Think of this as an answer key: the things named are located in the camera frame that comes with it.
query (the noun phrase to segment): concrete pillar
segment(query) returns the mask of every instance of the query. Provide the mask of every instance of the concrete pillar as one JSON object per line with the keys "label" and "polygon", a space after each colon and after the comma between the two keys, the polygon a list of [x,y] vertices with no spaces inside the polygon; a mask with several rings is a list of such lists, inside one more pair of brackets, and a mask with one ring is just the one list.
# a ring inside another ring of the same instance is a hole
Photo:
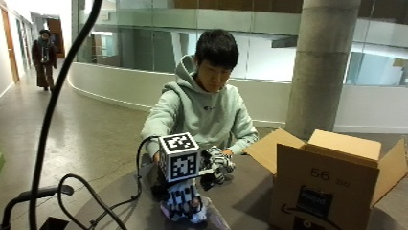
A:
{"label": "concrete pillar", "polygon": [[331,131],[360,0],[304,0],[286,130],[308,139]]}

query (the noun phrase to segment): wire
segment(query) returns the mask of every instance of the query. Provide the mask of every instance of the wire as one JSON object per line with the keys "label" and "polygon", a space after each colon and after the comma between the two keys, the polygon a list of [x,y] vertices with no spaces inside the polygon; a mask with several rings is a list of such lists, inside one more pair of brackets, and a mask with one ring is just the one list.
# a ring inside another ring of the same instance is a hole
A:
{"label": "wire", "polygon": [[108,214],[112,216],[112,218],[114,219],[116,223],[118,224],[120,228],[122,230],[127,230],[123,222],[121,221],[121,219],[118,218],[117,214],[110,210],[110,207],[104,203],[102,199],[98,197],[97,193],[94,192],[92,186],[89,185],[89,183],[86,182],[86,180],[84,178],[81,178],[78,175],[76,174],[66,174],[58,184],[58,193],[57,193],[57,198],[58,198],[58,204],[60,207],[62,209],[62,212],[65,213],[65,215],[69,217],[69,219],[78,225],[78,227],[84,230],[86,230],[88,228],[78,222],[78,220],[74,218],[74,216],[68,212],[68,210],[65,209],[64,203],[62,203],[62,195],[61,195],[61,189],[62,189],[62,185],[64,185],[64,181],[68,178],[74,178],[77,179],[84,186],[86,187],[89,193],[92,194],[92,197],[96,199],[97,203],[100,204],[100,206],[104,208],[105,212],[108,212]]}
{"label": "wire", "polygon": [[46,108],[46,115],[44,118],[42,123],[42,129],[41,129],[41,135],[40,135],[40,143],[38,143],[38,152],[37,152],[37,161],[36,161],[36,168],[34,168],[34,175],[33,175],[33,183],[32,183],[32,189],[30,189],[30,199],[29,199],[29,229],[37,230],[37,214],[36,214],[36,206],[37,206],[37,194],[38,194],[38,186],[40,186],[40,179],[41,179],[41,171],[42,171],[42,164],[44,164],[44,158],[45,158],[45,149],[46,149],[46,136],[49,131],[49,124],[52,119],[52,113],[53,109],[56,107],[57,99],[60,96],[60,91],[62,88],[64,80],[66,79],[66,74],[69,71],[69,67],[73,63],[80,45],[82,41],[86,39],[86,36],[92,30],[92,27],[94,25],[94,22],[98,18],[100,10],[102,6],[102,0],[94,0],[93,6],[92,6],[92,12],[89,14],[86,23],[78,33],[78,37],[76,38],[76,41],[73,43],[73,46],[69,50],[69,53],[66,55],[62,68],[60,71],[58,79],[54,85],[54,88],[52,90],[52,95],[48,103]]}
{"label": "wire", "polygon": [[[138,154],[137,154],[137,169],[138,169],[138,193],[135,195],[131,196],[131,198],[123,202],[120,202],[117,204],[114,204],[113,206],[110,206],[110,210],[113,210],[114,208],[117,208],[118,206],[126,204],[126,203],[130,203],[131,201],[135,201],[139,199],[141,197],[141,148],[142,148],[142,145],[150,141],[153,138],[158,138],[159,136],[149,136],[147,138],[145,138],[142,141],[141,141],[141,144],[139,144],[139,147],[138,147]],[[90,221],[90,230],[93,230],[96,228],[96,226],[98,225],[100,221],[102,220],[102,218],[105,217],[105,215],[108,214],[108,212],[105,212],[104,214],[101,214],[96,220],[92,220]]]}

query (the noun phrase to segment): box flap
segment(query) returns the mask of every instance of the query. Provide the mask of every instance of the box flap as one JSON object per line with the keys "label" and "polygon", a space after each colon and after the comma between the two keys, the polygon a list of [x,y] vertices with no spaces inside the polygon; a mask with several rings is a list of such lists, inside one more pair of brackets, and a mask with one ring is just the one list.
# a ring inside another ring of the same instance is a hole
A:
{"label": "box flap", "polygon": [[343,151],[352,155],[379,160],[381,143],[337,133],[315,130],[308,143],[311,145]]}
{"label": "box flap", "polygon": [[311,152],[315,152],[315,153],[320,153],[320,154],[323,154],[325,156],[331,156],[331,157],[333,157],[336,159],[345,160],[345,161],[352,162],[355,164],[364,165],[364,166],[371,167],[371,168],[377,168],[379,167],[379,162],[377,161],[367,159],[367,158],[363,158],[360,156],[355,156],[355,155],[348,154],[348,153],[345,153],[343,151],[337,151],[337,150],[333,150],[333,149],[327,149],[327,148],[318,147],[318,146],[310,145],[310,144],[307,144],[303,148],[307,151],[311,151]]}
{"label": "box flap", "polygon": [[279,128],[243,150],[271,171],[271,173],[276,173],[278,143],[294,148],[300,148],[304,144],[303,141],[300,141],[291,133]]}
{"label": "box flap", "polygon": [[389,152],[379,162],[380,175],[372,196],[371,205],[373,205],[387,192],[392,189],[399,180],[408,172],[405,157],[405,141],[399,140]]}

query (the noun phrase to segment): hood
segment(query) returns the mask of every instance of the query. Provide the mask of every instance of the hood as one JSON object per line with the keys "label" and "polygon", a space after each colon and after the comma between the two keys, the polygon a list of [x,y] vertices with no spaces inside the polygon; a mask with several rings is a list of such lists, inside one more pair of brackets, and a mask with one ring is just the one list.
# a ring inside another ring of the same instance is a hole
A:
{"label": "hood", "polygon": [[185,56],[181,59],[175,67],[175,83],[179,87],[186,87],[195,92],[205,94],[214,94],[206,92],[195,83],[194,77],[197,75],[197,66],[194,61],[194,56]]}

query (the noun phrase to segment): glass wall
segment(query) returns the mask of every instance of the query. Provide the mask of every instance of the glass wall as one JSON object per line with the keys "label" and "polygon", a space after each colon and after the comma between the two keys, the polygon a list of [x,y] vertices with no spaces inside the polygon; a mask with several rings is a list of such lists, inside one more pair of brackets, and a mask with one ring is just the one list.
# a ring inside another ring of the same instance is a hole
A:
{"label": "glass wall", "polygon": [[[92,0],[78,1],[78,26]],[[232,78],[291,81],[302,1],[106,0],[78,61],[173,73],[203,30],[235,36]],[[408,1],[361,0],[345,84],[407,85]]]}

